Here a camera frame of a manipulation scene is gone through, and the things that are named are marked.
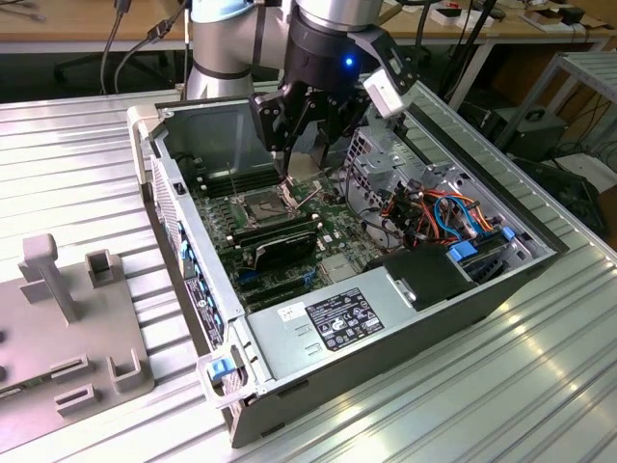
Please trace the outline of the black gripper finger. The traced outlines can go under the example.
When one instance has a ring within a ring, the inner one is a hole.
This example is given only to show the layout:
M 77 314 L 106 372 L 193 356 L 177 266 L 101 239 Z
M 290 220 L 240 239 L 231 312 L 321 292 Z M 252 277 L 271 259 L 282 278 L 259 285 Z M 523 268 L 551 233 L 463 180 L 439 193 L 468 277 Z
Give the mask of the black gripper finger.
M 317 123 L 317 135 L 312 147 L 312 159 L 316 164 L 325 164 L 330 147 L 340 138 L 349 138 L 361 122 L 370 104 L 366 90 L 355 90 L 340 105 L 329 99 L 326 118 Z
M 250 110 L 257 138 L 272 155 L 274 168 L 286 178 L 291 152 L 304 132 L 307 101 L 285 91 L 250 95 Z

